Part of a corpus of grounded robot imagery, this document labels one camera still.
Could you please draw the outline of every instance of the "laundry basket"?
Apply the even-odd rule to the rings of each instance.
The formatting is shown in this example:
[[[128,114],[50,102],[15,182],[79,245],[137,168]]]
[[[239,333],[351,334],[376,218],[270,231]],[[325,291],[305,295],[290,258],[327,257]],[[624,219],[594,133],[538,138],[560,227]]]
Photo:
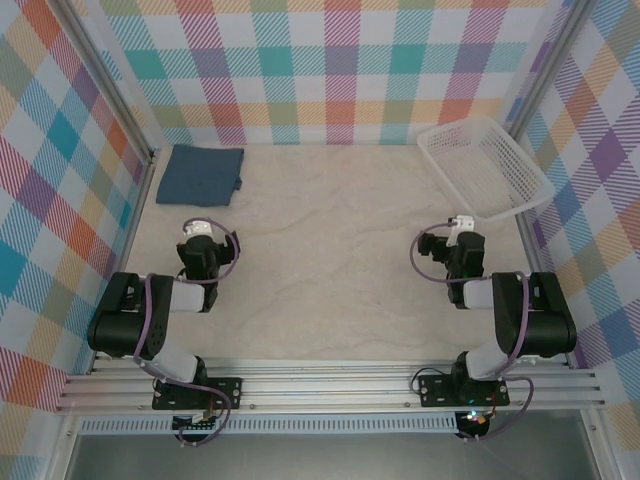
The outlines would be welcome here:
[[[432,128],[418,146],[447,197],[477,220],[495,221],[545,203],[555,189],[522,148],[488,117]]]

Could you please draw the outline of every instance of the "colorful plaid backdrop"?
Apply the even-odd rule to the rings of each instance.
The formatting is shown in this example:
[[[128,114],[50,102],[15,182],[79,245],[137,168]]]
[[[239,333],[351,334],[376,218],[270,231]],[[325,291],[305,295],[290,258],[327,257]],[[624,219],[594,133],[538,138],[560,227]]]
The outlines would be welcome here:
[[[556,187],[532,220],[578,326],[578,357],[614,405],[622,464],[640,465],[639,0],[599,2],[525,146]]]
[[[511,110],[509,110],[509,114],[507,115],[507,119],[504,123],[505,129],[509,130],[518,112],[520,111],[520,108],[522,107],[522,103],[529,96],[529,93],[531,93],[533,85],[538,78],[538,73],[540,73],[541,67],[544,64],[547,56],[549,55],[553,43],[556,41],[558,35],[562,31],[564,23],[567,20],[573,4],[574,0],[563,0],[562,6],[558,10],[556,17],[553,20],[553,24],[547,32],[547,36],[545,37],[544,42],[542,42],[540,50],[538,50],[538,54],[536,55],[535,60],[533,61],[531,67],[529,68],[529,71],[527,72],[526,78],[524,82],[522,82],[522,86],[518,91],[518,96],[513,102]]]
[[[44,464],[47,412],[122,248],[143,162],[45,0],[0,2],[0,479]]]
[[[83,2],[89,1],[96,0],[74,3],[121,78],[98,34],[100,20],[87,17]],[[570,2],[565,3],[566,15]],[[559,2],[100,0],[100,5],[169,143],[404,144],[436,122],[497,116],[514,80],[525,80],[515,75],[518,69],[535,75],[535,52],[528,65],[521,60],[532,39],[537,35],[542,41],[547,33],[536,31],[545,8],[557,10]],[[561,23],[552,28],[547,46]],[[123,90],[135,104],[129,89]],[[142,117],[138,106],[134,110]]]

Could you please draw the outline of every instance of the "white table surface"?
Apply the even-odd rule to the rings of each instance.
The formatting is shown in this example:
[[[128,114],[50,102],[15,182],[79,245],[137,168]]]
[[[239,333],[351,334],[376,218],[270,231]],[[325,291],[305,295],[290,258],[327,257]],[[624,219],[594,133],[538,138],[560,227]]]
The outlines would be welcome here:
[[[411,268],[409,245],[455,215],[416,146],[250,146],[228,207],[157,205],[158,158],[127,270],[175,275],[182,223],[237,230],[242,255],[207,314],[172,314],[168,337],[205,357],[453,359],[493,335]],[[515,219],[480,225],[485,272],[528,271]],[[422,268],[445,269],[420,258]]]

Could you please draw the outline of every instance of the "folded towel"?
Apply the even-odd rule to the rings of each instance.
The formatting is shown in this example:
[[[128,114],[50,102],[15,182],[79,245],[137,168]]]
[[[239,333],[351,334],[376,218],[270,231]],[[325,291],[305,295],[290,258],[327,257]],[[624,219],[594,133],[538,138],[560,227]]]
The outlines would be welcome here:
[[[162,176],[156,203],[213,207],[229,205],[240,190],[244,149],[175,145]]]

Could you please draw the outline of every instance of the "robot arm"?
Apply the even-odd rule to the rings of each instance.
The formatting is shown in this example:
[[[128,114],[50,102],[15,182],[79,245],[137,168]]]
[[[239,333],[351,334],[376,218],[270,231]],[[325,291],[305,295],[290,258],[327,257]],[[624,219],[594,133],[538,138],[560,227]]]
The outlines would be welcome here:
[[[186,280],[153,275],[151,323],[140,358],[164,377],[196,385],[207,384],[204,362],[167,340],[171,312],[208,312],[218,297],[220,266],[232,262],[237,235],[226,236],[226,245],[216,243],[211,224],[194,221],[185,225],[185,239],[177,251]],[[135,273],[112,275],[89,326],[89,346],[97,352],[121,357],[133,355],[145,323],[145,279]]]
[[[457,308],[493,309],[495,335],[481,347],[462,352],[452,365],[451,374],[419,377],[421,403],[424,407],[508,405],[506,385],[498,377],[522,355],[549,358],[573,351],[575,324],[555,274],[533,273],[529,277],[525,282],[529,293],[525,306],[518,274],[482,276],[485,239],[473,231],[472,219],[459,216],[448,224],[453,227],[448,239],[426,233],[433,227],[423,231],[417,242],[418,252],[444,264],[444,283]],[[526,330],[516,351],[523,320]]]
[[[89,346],[112,357],[133,355],[145,320],[144,278],[116,272],[98,304],[89,326]],[[205,288],[167,275],[151,278],[151,326],[140,357],[163,375],[193,383],[198,359],[167,340],[170,312],[201,312]]]

